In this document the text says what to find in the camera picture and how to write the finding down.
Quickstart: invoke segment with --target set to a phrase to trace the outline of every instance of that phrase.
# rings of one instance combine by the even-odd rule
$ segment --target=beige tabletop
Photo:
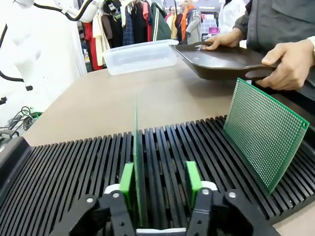
[[[137,91],[139,129],[226,115],[235,82],[198,78],[175,66],[118,76],[107,70],[76,81],[24,135],[43,145],[132,131]],[[315,236],[315,203],[275,225],[283,236]]]

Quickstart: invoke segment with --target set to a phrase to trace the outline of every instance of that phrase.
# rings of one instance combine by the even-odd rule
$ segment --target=black cable
[[[4,36],[5,36],[5,33],[6,33],[7,29],[8,29],[8,26],[7,26],[7,24],[5,24],[4,30],[3,30],[2,34],[1,34],[1,38],[0,38],[0,48],[1,48],[1,46],[2,46],[2,43],[3,43],[3,40],[4,40]],[[4,74],[1,72],[1,70],[0,70],[0,76],[1,76],[2,78],[4,78],[5,80],[8,80],[8,81],[24,82],[23,79],[13,78],[13,77],[9,77],[9,76],[4,75]]]
[[[88,0],[84,6],[82,7],[80,13],[76,16],[76,17],[71,17],[68,13],[65,13],[64,15],[71,21],[79,21],[80,18],[83,16],[85,10],[87,9],[87,7],[89,6],[89,4],[92,2],[93,0]],[[58,12],[62,12],[61,9],[57,8],[57,7],[52,7],[52,6],[43,6],[43,5],[39,5],[37,3],[34,2],[34,6],[38,7],[38,8],[42,8],[42,9],[47,9],[47,10],[53,10],[53,11],[58,11]]]

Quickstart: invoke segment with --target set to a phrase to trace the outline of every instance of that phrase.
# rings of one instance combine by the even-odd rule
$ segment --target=plastic container
[[[177,59],[169,45],[177,44],[168,39],[113,48],[104,53],[104,59],[111,75],[172,66]]]

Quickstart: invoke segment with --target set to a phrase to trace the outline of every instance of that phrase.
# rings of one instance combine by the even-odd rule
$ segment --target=perforated prototype board
[[[238,79],[223,129],[271,194],[308,126],[291,109]]]

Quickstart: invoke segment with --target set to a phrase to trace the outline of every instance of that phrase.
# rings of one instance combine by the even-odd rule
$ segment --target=black pan
[[[263,55],[245,48],[219,46],[214,51],[203,49],[210,42],[191,45],[170,45],[174,52],[202,79],[205,80],[261,80],[277,66],[261,64]]]

